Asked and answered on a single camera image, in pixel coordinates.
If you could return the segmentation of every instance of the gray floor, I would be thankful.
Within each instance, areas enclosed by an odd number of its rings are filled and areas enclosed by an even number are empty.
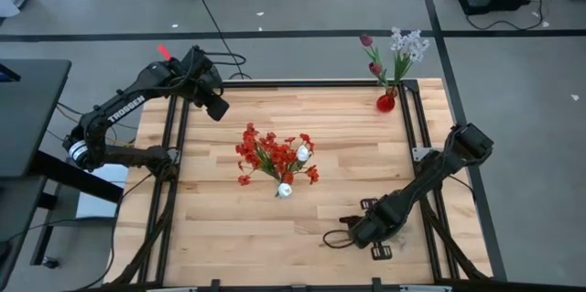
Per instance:
[[[404,29],[430,30],[424,0],[208,0],[224,31]],[[441,27],[470,30],[457,0],[434,0]],[[506,18],[536,22],[535,4],[513,13],[474,18],[487,25]],[[586,28],[586,3],[544,0],[549,27]],[[214,31],[199,0],[30,0],[8,18],[2,35],[174,33]],[[380,43],[387,38],[378,38]],[[261,78],[365,77],[367,63],[356,38],[229,39],[248,58],[244,72]],[[124,88],[162,43],[181,56],[198,43],[223,50],[219,40],[0,43],[1,58],[62,58],[73,62],[61,101],[80,110]],[[481,171],[506,273],[512,281],[586,286],[586,197],[581,149],[586,123],[586,38],[448,38],[456,82],[468,119],[496,142]],[[222,67],[222,75],[234,70]],[[435,43],[412,77],[443,77]],[[571,95],[578,95],[575,101]],[[138,113],[126,119],[137,124]],[[57,135],[72,123],[55,114]],[[117,129],[120,139],[133,131]],[[65,157],[50,135],[42,148]],[[43,212],[35,222],[40,222]],[[38,232],[27,238],[7,291],[60,291],[80,287],[104,269],[109,228],[59,228],[49,254],[62,261],[50,271],[27,265]]]

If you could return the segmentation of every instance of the white flower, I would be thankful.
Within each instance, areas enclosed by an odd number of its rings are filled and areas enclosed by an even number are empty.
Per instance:
[[[287,197],[293,192],[293,189],[287,183],[281,183],[280,185],[278,185],[277,190],[279,197]]]
[[[306,161],[309,159],[309,150],[305,146],[300,146],[297,149],[297,159],[299,161]]]
[[[400,58],[409,58],[411,62],[421,62],[423,60],[423,52],[429,48],[429,40],[421,41],[421,31],[411,31],[406,36],[401,36],[401,30],[397,27],[391,29],[393,36],[391,36],[391,50],[397,52]]]

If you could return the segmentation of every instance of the wooden tabletop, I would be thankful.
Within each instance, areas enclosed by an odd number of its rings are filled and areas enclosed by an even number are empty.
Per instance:
[[[450,108],[440,79],[418,80],[429,134],[442,147],[452,126]],[[369,248],[342,250],[322,244],[321,236],[344,229],[342,216],[361,215],[359,200],[381,197],[402,189],[413,178],[401,107],[380,114],[375,87],[227,89],[231,107],[214,122],[201,109],[190,109],[179,177],[165,286],[209,286],[214,278],[223,286],[367,285],[372,277],[383,284],[431,283],[428,250],[419,206],[401,232],[390,240],[393,258],[373,261]],[[414,128],[415,107],[409,96]],[[168,108],[166,100],[145,105],[137,147],[159,145]],[[176,117],[179,116],[178,105]],[[289,199],[275,198],[275,183],[261,172],[240,186],[240,156],[246,123],[261,134],[272,131],[282,141],[306,133],[315,142],[320,181],[310,186],[299,177]],[[178,124],[171,144],[175,144]],[[416,133],[418,143],[420,136]],[[126,188],[147,174],[131,169]],[[457,177],[467,181],[463,170]],[[151,200],[151,179],[126,196],[114,238],[115,259],[104,280],[114,279],[143,242]],[[447,179],[443,188],[451,234],[485,274],[490,265],[472,195]],[[162,196],[161,209],[166,194]],[[448,276],[439,237],[442,274]],[[154,247],[153,264],[158,246]],[[149,278],[154,277],[150,266]]]

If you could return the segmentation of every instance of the purple tulip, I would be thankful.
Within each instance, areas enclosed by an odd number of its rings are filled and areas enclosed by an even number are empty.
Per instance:
[[[373,45],[373,38],[368,35],[361,35],[360,42],[363,44],[364,47],[369,47]]]
[[[380,63],[370,62],[370,64],[368,64],[368,69],[373,73],[374,76],[379,76],[383,70],[383,67]]]

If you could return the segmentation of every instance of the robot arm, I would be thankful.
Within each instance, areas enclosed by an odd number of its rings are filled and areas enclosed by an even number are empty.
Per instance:
[[[365,248],[395,235],[407,221],[413,204],[461,168],[480,165],[493,151],[493,141],[473,124],[453,126],[442,152],[431,150],[419,163],[418,177],[402,190],[378,200],[352,227],[354,244]]]
[[[108,128],[132,113],[143,103],[158,97],[177,95],[196,106],[207,107],[208,115],[219,121],[229,104],[221,97],[222,79],[213,63],[198,47],[192,48],[182,61],[171,58],[146,66],[136,81],[93,111],[84,114],[71,134],[65,137],[63,147],[75,163],[83,169],[95,169],[103,164],[121,164],[128,167],[145,165],[156,177],[163,176],[172,167],[167,150],[162,146],[135,149],[105,144]]]

